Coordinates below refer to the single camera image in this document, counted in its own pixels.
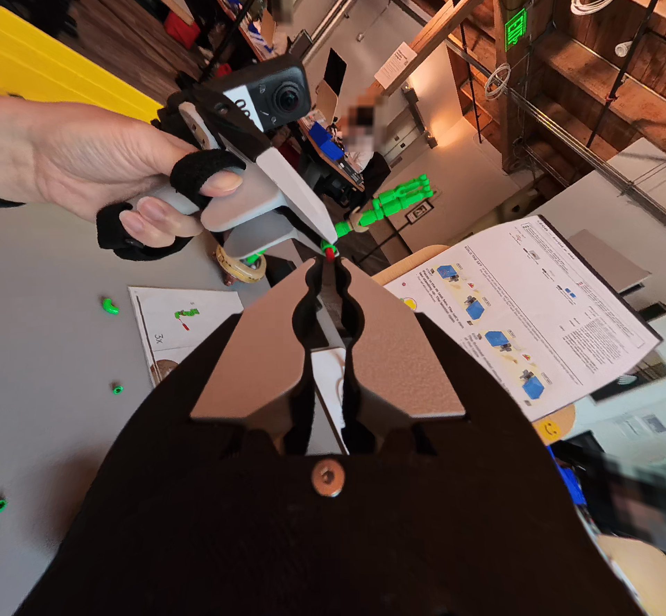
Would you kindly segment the person's left hand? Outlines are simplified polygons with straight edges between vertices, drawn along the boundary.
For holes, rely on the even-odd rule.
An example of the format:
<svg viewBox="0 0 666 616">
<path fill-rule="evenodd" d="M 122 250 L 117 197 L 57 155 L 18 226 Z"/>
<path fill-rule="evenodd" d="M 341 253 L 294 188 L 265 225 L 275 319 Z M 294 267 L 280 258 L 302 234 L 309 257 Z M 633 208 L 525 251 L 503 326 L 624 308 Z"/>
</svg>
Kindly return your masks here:
<svg viewBox="0 0 666 616">
<path fill-rule="evenodd" d="M 1 96 L 1 200 L 51 203 L 87 221 L 141 196 L 119 219 L 145 246 L 171 246 L 203 226 L 153 195 L 195 146 L 94 105 Z"/>
</svg>

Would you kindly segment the lego instruction booklet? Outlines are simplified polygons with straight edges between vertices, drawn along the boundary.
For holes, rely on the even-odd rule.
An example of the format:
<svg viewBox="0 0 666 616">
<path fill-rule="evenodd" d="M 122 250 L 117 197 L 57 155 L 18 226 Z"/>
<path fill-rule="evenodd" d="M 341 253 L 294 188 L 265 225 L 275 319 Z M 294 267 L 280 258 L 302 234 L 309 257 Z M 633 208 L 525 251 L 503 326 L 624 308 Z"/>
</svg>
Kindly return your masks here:
<svg viewBox="0 0 666 616">
<path fill-rule="evenodd" d="M 243 311 L 240 290 L 128 287 L 151 387 L 160 384 L 214 330 Z M 317 386 L 308 454 L 343 454 L 342 378 L 345 347 L 329 310 L 317 311 L 312 364 Z"/>
</svg>

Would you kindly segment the white wall notice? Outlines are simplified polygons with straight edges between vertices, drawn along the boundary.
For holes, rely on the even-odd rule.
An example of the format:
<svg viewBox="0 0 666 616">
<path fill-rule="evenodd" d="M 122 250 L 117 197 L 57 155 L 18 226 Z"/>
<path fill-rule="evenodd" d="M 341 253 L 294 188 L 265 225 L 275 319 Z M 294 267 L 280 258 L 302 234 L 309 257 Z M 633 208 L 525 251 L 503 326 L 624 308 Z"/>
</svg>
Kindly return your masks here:
<svg viewBox="0 0 666 616">
<path fill-rule="evenodd" d="M 382 89 L 388 89 L 416 56 L 417 54 L 408 43 L 401 43 L 374 74 L 374 79 Z"/>
</svg>

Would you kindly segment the blue plastic box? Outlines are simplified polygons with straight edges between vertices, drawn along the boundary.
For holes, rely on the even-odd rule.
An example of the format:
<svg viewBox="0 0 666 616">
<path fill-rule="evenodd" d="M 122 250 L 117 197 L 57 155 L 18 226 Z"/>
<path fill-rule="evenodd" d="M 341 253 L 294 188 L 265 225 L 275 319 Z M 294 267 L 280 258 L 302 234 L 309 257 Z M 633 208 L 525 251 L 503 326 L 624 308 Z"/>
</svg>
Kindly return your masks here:
<svg viewBox="0 0 666 616">
<path fill-rule="evenodd" d="M 550 445 L 548 445 L 546 449 L 550 454 L 551 458 L 553 459 L 553 461 L 555 462 L 557 469 L 560 472 L 560 476 L 562 477 L 562 480 L 565 486 L 567 487 L 567 490 L 570 494 L 574 506 L 576 506 L 580 512 L 586 514 L 587 499 L 583 493 L 583 490 L 581 488 L 578 478 L 575 475 L 574 470 L 568 464 L 562 462 L 560 459 L 558 459 L 555 456 L 552 447 Z"/>
</svg>

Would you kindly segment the green lego bamboo stalk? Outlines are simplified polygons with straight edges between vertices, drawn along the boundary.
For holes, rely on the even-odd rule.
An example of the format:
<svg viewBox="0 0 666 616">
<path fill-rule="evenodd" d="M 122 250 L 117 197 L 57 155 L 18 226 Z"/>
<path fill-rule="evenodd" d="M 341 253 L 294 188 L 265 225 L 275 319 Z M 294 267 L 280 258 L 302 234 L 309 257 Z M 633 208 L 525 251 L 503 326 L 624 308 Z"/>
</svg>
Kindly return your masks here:
<svg viewBox="0 0 666 616">
<path fill-rule="evenodd" d="M 368 209 L 355 207 L 348 212 L 346 218 L 335 224 L 336 237 L 332 242 L 322 239 L 319 251 L 323 253 L 323 248 L 329 245 L 334 246 L 338 255 L 336 242 L 353 232 L 363 233 L 369 230 L 370 226 L 378 221 L 387 219 L 412 205 L 419 204 L 423 200 L 429 200 L 434 196 L 434 190 L 431 188 L 427 175 L 419 175 L 409 181 L 397 185 L 374 197 Z"/>
</svg>

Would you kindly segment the green exit sign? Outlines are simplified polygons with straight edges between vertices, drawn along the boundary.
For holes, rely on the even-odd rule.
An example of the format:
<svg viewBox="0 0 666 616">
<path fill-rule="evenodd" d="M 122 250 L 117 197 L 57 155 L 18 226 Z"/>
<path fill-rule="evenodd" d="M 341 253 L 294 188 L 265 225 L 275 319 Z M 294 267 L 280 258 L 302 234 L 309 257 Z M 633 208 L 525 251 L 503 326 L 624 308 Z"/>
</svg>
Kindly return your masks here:
<svg viewBox="0 0 666 616">
<path fill-rule="evenodd" d="M 515 46 L 526 35 L 528 27 L 528 10 L 522 8 L 511 19 L 506 21 L 504 28 L 505 51 Z"/>
</svg>

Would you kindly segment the round tan lego pot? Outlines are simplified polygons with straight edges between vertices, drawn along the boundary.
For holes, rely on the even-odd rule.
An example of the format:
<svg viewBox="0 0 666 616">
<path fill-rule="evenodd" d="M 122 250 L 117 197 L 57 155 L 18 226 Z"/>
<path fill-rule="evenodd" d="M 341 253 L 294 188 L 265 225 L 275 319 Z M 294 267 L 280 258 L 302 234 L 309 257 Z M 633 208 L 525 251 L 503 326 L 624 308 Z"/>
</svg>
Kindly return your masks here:
<svg viewBox="0 0 666 616">
<path fill-rule="evenodd" d="M 223 283 L 229 287 L 235 282 L 254 284 L 265 277 L 266 258 L 263 253 L 253 254 L 245 260 L 229 256 L 223 246 L 218 245 L 214 252 L 222 270 Z"/>
</svg>

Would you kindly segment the red box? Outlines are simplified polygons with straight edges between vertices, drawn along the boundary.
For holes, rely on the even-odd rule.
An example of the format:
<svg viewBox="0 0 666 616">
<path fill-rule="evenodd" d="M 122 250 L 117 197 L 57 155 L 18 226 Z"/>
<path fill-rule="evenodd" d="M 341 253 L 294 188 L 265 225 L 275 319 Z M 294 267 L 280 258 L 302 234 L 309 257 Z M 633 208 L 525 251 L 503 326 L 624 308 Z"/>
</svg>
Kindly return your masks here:
<svg viewBox="0 0 666 616">
<path fill-rule="evenodd" d="M 191 50 L 199 38 L 201 30 L 196 22 L 187 24 L 182 18 L 171 10 L 164 19 L 166 34 L 187 51 Z"/>
</svg>

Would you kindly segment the instruction sheet on wooden stand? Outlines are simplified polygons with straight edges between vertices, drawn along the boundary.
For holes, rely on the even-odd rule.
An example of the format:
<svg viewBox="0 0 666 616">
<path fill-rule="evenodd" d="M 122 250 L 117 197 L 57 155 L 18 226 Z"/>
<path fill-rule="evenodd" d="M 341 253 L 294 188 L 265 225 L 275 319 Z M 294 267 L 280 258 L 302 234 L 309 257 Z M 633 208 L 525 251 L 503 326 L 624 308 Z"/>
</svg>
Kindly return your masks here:
<svg viewBox="0 0 666 616">
<path fill-rule="evenodd" d="M 399 262 L 391 264 L 389 267 L 385 268 L 384 270 L 372 275 L 371 278 L 375 280 L 379 285 L 385 286 L 388 283 L 392 282 L 393 280 L 403 276 L 404 274 L 414 269 L 417 269 L 423 263 L 445 252 L 448 249 L 449 246 L 445 245 L 426 246 L 420 249 L 419 251 L 415 252 L 414 254 L 411 254 L 410 256 L 403 258 Z M 534 427 L 534 429 L 535 429 L 535 423 L 545 418 L 552 419 L 560 426 L 562 430 L 562 437 L 559 440 L 563 440 L 564 437 L 566 437 L 573 429 L 573 425 L 576 420 L 575 404 L 570 404 L 562 408 L 561 410 L 550 413 L 549 415 L 546 415 L 543 418 L 540 418 L 539 420 L 533 422 L 532 426 Z"/>
</svg>

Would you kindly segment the black tripod pole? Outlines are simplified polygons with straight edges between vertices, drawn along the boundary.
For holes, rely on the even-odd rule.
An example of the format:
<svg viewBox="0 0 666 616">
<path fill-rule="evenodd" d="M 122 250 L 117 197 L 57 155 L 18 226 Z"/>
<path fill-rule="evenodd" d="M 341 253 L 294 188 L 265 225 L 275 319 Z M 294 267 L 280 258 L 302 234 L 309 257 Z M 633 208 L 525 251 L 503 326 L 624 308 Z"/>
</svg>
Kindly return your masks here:
<svg viewBox="0 0 666 616">
<path fill-rule="evenodd" d="M 229 43 L 231 43 L 234 35 L 240 29 L 241 24 L 245 21 L 255 1 L 256 0 L 245 0 L 242 4 L 242 8 L 240 11 L 238 11 L 232 24 L 225 28 L 224 37 L 222 38 L 221 43 L 215 49 L 211 60 L 206 64 L 204 70 L 202 71 L 202 74 L 198 80 L 199 82 L 204 82 L 213 75 L 213 71 L 216 65 L 220 62 L 222 55 L 229 46 Z"/>
</svg>

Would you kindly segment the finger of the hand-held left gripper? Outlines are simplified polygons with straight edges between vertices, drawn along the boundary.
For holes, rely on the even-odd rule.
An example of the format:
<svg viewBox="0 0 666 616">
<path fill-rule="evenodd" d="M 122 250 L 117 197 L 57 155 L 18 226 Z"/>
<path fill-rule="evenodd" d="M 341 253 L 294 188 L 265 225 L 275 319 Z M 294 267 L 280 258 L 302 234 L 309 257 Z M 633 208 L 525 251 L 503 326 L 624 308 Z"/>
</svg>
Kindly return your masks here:
<svg viewBox="0 0 666 616">
<path fill-rule="evenodd" d="M 276 150 L 248 162 L 242 183 L 230 196 L 211 200 L 200 216 L 211 233 L 228 233 L 239 225 L 294 225 L 332 242 L 334 223 L 320 198 Z"/>
<path fill-rule="evenodd" d="M 224 251 L 233 259 L 246 259 L 284 241 L 295 239 L 311 249 L 320 249 L 322 236 L 294 225 L 239 225 L 224 241 Z"/>
</svg>

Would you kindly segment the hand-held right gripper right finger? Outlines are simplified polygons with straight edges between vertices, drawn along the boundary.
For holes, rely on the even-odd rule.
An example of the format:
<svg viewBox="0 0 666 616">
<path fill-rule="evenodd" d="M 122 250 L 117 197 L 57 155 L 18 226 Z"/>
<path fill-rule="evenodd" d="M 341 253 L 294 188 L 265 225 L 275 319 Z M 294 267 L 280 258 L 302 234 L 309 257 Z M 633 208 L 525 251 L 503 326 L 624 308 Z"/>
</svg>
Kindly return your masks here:
<svg viewBox="0 0 666 616">
<path fill-rule="evenodd" d="M 416 313 L 354 262 L 334 266 L 345 353 L 342 439 L 373 454 L 390 432 L 463 419 L 466 411 Z"/>
</svg>

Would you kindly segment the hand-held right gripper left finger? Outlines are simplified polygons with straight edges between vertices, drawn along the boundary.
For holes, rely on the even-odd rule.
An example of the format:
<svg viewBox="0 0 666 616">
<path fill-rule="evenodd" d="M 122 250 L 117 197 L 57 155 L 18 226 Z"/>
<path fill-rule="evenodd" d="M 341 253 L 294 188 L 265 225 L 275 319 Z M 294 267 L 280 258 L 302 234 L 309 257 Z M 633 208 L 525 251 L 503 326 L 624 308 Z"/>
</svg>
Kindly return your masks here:
<svg viewBox="0 0 666 616">
<path fill-rule="evenodd" d="M 280 452 L 305 454 L 314 420 L 317 302 L 312 258 L 242 313 L 191 419 L 262 430 Z"/>
</svg>

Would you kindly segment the large yellow plastic panel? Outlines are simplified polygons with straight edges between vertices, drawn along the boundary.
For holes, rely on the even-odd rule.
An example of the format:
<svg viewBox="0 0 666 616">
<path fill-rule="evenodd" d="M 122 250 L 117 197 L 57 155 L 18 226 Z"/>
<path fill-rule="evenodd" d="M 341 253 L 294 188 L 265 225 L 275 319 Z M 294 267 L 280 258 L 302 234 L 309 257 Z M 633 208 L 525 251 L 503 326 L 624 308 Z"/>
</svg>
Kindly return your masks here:
<svg viewBox="0 0 666 616">
<path fill-rule="evenodd" d="M 156 119 L 161 104 L 1 7 L 1 95 Z"/>
</svg>

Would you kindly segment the printed instruction sheet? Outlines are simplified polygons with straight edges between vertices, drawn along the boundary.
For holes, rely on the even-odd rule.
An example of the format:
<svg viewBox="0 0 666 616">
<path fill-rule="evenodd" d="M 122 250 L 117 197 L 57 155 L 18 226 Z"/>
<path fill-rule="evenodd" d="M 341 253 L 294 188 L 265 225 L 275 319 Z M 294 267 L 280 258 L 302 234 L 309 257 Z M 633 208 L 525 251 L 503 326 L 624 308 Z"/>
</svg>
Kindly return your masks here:
<svg viewBox="0 0 666 616">
<path fill-rule="evenodd" d="M 662 341 L 539 215 L 473 235 L 385 289 L 472 355 L 530 422 L 615 381 Z"/>
</svg>

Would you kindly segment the black monitor screen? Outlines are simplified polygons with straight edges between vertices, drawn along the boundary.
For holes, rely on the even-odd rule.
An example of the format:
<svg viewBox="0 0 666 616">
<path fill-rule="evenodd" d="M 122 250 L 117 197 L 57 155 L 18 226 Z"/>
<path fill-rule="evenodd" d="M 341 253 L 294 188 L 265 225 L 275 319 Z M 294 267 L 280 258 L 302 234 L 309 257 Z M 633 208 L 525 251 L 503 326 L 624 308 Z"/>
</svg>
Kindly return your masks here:
<svg viewBox="0 0 666 616">
<path fill-rule="evenodd" d="M 328 54 L 323 81 L 339 97 L 344 82 L 347 63 L 331 47 Z"/>
</svg>

